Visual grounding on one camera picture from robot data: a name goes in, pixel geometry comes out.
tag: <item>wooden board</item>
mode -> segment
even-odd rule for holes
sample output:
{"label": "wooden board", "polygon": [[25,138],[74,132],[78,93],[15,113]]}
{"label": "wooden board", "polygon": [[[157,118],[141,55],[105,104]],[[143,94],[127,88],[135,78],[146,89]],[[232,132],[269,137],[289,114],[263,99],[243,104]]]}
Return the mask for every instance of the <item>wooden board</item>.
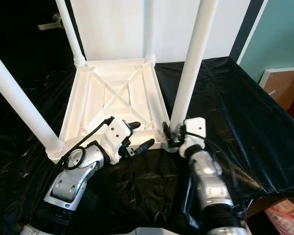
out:
{"label": "wooden board", "polygon": [[265,70],[259,85],[288,111],[294,101],[294,68]]}

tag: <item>teal wall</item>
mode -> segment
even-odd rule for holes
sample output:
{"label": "teal wall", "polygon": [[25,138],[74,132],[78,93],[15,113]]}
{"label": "teal wall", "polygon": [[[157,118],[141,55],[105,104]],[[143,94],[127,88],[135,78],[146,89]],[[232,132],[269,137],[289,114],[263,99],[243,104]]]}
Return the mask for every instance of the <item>teal wall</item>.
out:
{"label": "teal wall", "polygon": [[258,82],[265,69],[294,67],[294,0],[269,0],[240,66]]}

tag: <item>black plastic sheet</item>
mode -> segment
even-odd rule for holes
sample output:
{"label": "black plastic sheet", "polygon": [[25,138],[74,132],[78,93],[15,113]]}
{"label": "black plastic sheet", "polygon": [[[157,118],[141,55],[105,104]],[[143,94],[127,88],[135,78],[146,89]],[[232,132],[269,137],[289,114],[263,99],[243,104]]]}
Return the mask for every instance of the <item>black plastic sheet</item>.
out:
{"label": "black plastic sheet", "polygon": [[[183,63],[155,67],[169,114],[182,68]],[[73,73],[53,72],[21,84],[57,134],[73,79]],[[243,205],[238,210],[252,198],[294,191],[294,121],[230,58],[203,61],[188,116],[205,118],[208,137],[230,156],[231,166],[213,154],[235,204]],[[0,234],[22,230],[53,168],[0,95]],[[88,181],[66,234],[125,233],[144,226],[198,233],[200,212],[189,182],[187,161],[164,150],[106,165]]]}

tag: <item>white cylindrical leg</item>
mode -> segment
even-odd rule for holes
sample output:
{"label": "white cylindrical leg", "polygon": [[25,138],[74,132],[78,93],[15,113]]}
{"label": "white cylindrical leg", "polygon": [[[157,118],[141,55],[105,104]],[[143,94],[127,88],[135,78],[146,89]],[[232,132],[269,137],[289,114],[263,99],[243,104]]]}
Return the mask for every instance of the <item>white cylindrical leg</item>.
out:
{"label": "white cylindrical leg", "polygon": [[218,0],[200,0],[199,3],[170,120],[170,128],[176,134],[179,132],[179,126],[183,124],[186,117],[217,5]]}
{"label": "white cylindrical leg", "polygon": [[1,60],[0,92],[46,148],[48,157],[57,162],[67,151],[66,144],[55,135]]}
{"label": "white cylindrical leg", "polygon": [[153,60],[155,63],[156,57],[154,54],[154,0],[147,0],[147,28],[145,34],[146,40],[146,56],[148,60]]}
{"label": "white cylindrical leg", "polygon": [[61,15],[62,23],[65,29],[65,32],[67,34],[73,56],[74,56],[74,64],[76,66],[84,65],[85,64],[85,58],[82,54],[82,51],[80,50],[78,40],[71,22],[71,18],[67,9],[67,6],[65,5],[64,0],[56,0],[59,13]]}

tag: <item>white wall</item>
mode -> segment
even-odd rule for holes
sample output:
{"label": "white wall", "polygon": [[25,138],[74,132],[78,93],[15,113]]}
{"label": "white wall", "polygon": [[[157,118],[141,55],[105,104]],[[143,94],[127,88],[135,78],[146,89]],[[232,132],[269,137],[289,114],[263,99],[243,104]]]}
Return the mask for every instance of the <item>white wall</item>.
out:
{"label": "white wall", "polygon": [[[87,60],[142,58],[147,0],[71,0]],[[220,0],[204,58],[228,56],[250,0]],[[199,0],[155,1],[157,62],[184,61]]]}

